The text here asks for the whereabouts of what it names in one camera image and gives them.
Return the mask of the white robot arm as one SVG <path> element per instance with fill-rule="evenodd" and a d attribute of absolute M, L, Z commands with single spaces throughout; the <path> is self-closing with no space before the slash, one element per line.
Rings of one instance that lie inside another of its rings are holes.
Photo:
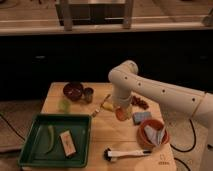
<path fill-rule="evenodd" d="M 116 106 L 127 108 L 135 92 L 188 114 L 206 127 L 208 136 L 200 171 L 213 171 L 213 94 L 140 77 L 138 66 L 132 60 L 111 69 L 108 79 L 113 84 L 112 99 Z"/>

